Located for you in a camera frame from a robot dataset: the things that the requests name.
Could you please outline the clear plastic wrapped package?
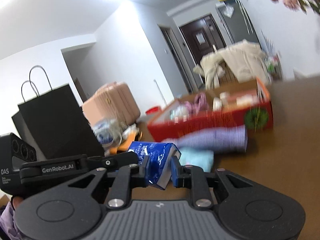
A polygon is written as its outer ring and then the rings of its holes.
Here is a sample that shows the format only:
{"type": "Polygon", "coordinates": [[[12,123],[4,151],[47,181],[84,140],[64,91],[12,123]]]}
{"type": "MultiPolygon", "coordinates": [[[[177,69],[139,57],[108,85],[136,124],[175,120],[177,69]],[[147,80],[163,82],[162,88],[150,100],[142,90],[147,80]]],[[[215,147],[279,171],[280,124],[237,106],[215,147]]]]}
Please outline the clear plastic wrapped package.
{"type": "Polygon", "coordinates": [[[117,119],[103,119],[92,126],[92,131],[103,148],[117,147],[122,143],[123,130],[117,119]]]}

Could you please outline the red plastic bucket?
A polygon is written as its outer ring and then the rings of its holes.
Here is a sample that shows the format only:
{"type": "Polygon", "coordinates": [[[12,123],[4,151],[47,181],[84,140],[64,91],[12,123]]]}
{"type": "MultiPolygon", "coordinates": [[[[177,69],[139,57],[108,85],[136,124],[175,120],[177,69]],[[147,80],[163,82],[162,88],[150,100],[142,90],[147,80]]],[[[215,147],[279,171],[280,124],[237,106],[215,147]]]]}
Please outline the red plastic bucket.
{"type": "Polygon", "coordinates": [[[148,109],[145,114],[146,115],[150,115],[150,114],[155,114],[157,112],[159,112],[161,110],[161,107],[160,106],[155,106],[155,107],[152,107],[150,109],[148,109]]]}

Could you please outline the dark brown entrance door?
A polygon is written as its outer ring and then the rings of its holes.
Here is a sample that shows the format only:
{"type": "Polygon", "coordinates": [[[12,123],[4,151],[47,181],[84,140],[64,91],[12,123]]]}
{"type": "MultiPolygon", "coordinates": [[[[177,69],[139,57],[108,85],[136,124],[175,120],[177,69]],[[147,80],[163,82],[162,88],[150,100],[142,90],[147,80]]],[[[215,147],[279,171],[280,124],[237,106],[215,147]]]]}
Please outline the dark brown entrance door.
{"type": "Polygon", "coordinates": [[[205,55],[226,46],[211,14],[181,26],[180,31],[197,64],[205,55]]]}

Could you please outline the grey refrigerator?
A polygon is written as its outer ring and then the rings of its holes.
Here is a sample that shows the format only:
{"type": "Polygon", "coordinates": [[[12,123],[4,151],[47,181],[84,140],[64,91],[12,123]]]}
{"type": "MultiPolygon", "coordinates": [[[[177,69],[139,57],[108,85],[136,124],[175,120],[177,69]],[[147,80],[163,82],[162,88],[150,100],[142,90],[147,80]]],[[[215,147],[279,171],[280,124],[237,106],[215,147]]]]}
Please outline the grey refrigerator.
{"type": "Polygon", "coordinates": [[[240,0],[226,0],[216,4],[219,18],[232,43],[242,40],[259,43],[255,29],[240,0]]]}

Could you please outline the pink suitcase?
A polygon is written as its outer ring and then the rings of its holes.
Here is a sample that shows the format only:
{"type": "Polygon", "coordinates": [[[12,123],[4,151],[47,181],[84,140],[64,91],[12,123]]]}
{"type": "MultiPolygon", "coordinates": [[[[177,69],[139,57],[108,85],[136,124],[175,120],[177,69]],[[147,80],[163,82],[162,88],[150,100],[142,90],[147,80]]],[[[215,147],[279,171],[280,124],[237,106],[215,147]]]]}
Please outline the pink suitcase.
{"type": "Polygon", "coordinates": [[[129,126],[140,117],[140,109],[135,98],[124,82],[101,86],[83,103],[82,111],[92,125],[104,119],[116,119],[129,126]]]}

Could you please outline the blue tissue pack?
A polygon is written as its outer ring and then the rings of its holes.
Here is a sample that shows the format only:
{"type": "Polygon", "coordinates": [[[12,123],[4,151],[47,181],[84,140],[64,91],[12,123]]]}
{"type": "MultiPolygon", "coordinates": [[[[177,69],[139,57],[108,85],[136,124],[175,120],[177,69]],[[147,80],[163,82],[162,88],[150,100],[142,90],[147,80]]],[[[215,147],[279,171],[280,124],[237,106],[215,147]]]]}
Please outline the blue tissue pack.
{"type": "Polygon", "coordinates": [[[141,165],[145,159],[148,162],[145,167],[145,180],[148,185],[165,190],[171,180],[170,161],[172,156],[178,159],[181,152],[172,142],[143,142],[134,141],[129,146],[129,151],[138,156],[138,164],[141,165]]]}

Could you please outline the black paper shopping bag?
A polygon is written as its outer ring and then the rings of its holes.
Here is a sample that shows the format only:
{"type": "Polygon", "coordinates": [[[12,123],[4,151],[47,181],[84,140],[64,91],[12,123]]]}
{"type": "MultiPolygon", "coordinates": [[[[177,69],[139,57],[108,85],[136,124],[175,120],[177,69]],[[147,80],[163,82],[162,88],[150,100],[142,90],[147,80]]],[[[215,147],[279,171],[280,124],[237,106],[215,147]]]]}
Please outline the black paper shopping bag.
{"type": "Polygon", "coordinates": [[[68,84],[40,94],[31,79],[26,83],[31,85],[36,97],[24,100],[12,116],[23,141],[46,159],[81,154],[104,156],[105,151],[68,84]]]}

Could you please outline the iridescent white plastic bag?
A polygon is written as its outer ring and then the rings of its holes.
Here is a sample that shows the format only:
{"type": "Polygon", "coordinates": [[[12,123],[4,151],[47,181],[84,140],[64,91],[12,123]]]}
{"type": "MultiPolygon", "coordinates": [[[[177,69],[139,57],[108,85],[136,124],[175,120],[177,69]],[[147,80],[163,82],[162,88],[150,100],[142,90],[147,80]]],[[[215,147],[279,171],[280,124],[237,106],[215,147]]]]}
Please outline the iridescent white plastic bag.
{"type": "Polygon", "coordinates": [[[179,105],[175,109],[170,111],[169,119],[174,120],[183,116],[189,115],[189,109],[186,105],[179,105]]]}

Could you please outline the light blue plush toy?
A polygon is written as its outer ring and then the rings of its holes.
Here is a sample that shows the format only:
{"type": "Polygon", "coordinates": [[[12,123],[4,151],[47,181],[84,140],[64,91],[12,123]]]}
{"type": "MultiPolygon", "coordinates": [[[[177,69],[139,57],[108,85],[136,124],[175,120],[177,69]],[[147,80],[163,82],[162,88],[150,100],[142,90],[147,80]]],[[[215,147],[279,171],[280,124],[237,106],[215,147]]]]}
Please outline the light blue plush toy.
{"type": "Polygon", "coordinates": [[[194,148],[180,148],[180,164],[198,166],[204,172],[210,172],[214,165],[214,152],[210,150],[198,150],[194,148]]]}

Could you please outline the beige jacket on chair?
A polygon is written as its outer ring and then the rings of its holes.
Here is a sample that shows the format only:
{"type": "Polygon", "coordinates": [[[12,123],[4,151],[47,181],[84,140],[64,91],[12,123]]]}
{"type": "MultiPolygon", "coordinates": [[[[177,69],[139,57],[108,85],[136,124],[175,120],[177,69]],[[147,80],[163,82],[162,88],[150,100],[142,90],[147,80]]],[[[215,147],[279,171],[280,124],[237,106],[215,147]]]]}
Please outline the beige jacket on chair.
{"type": "Polygon", "coordinates": [[[217,88],[221,86],[219,77],[224,74],[220,63],[225,62],[238,82],[246,82],[257,77],[264,84],[268,84],[265,59],[266,54],[258,43],[242,40],[205,55],[200,64],[193,68],[193,72],[204,77],[206,89],[217,88]]]}

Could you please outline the wooden chair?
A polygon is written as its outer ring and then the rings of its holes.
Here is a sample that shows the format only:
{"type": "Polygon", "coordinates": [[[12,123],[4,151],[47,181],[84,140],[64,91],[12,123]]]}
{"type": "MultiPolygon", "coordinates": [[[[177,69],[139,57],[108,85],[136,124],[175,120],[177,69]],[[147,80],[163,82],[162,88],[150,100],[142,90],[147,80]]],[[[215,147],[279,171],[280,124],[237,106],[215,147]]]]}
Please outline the wooden chair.
{"type": "Polygon", "coordinates": [[[220,85],[225,85],[227,83],[238,83],[237,78],[231,71],[231,69],[227,66],[225,62],[220,63],[220,67],[224,71],[223,76],[219,77],[219,84],[220,85]]]}

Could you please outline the purple striped cloth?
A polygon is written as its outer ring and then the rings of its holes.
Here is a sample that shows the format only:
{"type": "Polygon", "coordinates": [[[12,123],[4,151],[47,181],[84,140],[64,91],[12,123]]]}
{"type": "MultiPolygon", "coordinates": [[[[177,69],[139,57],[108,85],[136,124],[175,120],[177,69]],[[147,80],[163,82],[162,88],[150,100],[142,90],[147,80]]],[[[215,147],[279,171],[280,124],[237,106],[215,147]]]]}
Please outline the purple striped cloth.
{"type": "Polygon", "coordinates": [[[180,138],[168,138],[163,142],[172,142],[179,149],[193,148],[210,150],[214,153],[246,152],[248,145],[247,129],[244,125],[225,128],[207,128],[189,133],[180,138]]]}

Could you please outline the purple satin cloth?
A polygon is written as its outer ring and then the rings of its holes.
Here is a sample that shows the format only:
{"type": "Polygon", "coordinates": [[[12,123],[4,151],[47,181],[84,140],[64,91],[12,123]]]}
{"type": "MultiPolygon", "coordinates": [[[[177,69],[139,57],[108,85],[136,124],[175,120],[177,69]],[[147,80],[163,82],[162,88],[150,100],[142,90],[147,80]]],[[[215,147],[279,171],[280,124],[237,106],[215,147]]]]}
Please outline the purple satin cloth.
{"type": "Polygon", "coordinates": [[[183,104],[187,108],[189,114],[199,114],[200,111],[209,109],[207,98],[204,93],[196,94],[193,102],[185,101],[183,104]]]}

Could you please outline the red orange cardboard box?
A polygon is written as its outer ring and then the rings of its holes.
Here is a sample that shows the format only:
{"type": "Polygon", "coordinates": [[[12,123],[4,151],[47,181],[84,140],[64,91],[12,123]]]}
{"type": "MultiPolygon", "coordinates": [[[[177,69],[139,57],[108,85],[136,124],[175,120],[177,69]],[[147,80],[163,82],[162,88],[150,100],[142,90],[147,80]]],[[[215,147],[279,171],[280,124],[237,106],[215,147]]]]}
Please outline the red orange cardboard box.
{"type": "Polygon", "coordinates": [[[170,112],[183,102],[194,102],[196,94],[183,96],[174,100],[169,106],[158,112],[147,122],[147,128],[156,142],[168,138],[179,138],[186,134],[205,128],[236,127],[245,125],[250,131],[260,132],[273,127],[272,103],[269,91],[259,78],[243,83],[229,83],[216,89],[205,90],[209,105],[208,110],[198,114],[185,115],[170,119],[170,112]],[[213,100],[221,93],[227,92],[231,99],[228,106],[213,111],[213,100]],[[258,100],[252,105],[236,106],[236,97],[251,94],[258,100]]]}

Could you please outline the orange black pouch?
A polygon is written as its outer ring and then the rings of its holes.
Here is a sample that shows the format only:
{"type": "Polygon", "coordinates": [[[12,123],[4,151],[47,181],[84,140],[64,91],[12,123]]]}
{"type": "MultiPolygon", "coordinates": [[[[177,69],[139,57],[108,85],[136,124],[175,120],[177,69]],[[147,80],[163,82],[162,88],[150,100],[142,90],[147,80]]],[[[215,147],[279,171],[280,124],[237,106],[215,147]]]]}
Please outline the orange black pouch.
{"type": "Polygon", "coordinates": [[[132,142],[140,141],[142,136],[143,136],[143,132],[131,132],[127,136],[126,140],[124,140],[119,146],[110,148],[109,150],[110,155],[126,152],[129,149],[132,142]]]}

